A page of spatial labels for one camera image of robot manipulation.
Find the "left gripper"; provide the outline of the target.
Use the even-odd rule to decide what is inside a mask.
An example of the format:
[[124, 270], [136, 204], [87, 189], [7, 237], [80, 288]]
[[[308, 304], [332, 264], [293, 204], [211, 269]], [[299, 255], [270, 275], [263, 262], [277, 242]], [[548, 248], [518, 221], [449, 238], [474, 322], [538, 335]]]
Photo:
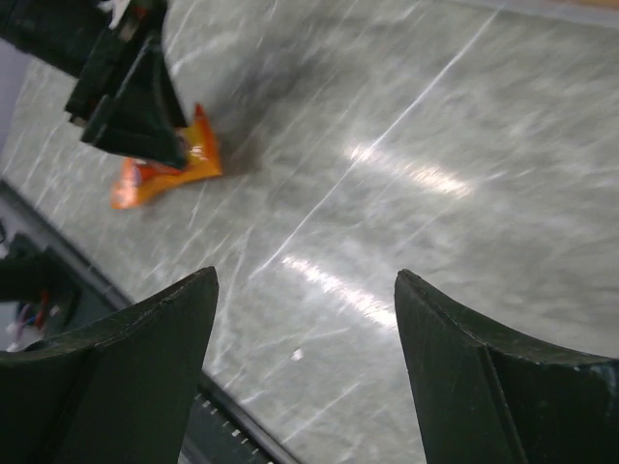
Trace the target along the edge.
[[188, 120], [162, 48], [164, 1], [4, 1], [1, 38], [74, 78], [65, 105], [81, 141], [112, 155], [187, 166]]

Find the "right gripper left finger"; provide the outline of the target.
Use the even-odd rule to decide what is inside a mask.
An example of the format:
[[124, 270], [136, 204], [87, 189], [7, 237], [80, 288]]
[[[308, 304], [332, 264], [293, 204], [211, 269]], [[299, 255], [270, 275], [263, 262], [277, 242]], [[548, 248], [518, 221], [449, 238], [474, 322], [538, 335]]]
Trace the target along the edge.
[[217, 272], [1, 356], [5, 463], [174, 463], [214, 324]]

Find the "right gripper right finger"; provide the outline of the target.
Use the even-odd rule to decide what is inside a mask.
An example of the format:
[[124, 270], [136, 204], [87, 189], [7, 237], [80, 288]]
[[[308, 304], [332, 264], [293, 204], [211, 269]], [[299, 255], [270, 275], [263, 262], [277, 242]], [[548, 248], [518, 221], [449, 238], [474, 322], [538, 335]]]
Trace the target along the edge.
[[428, 462], [617, 461], [616, 359], [518, 332], [407, 270], [395, 309]]

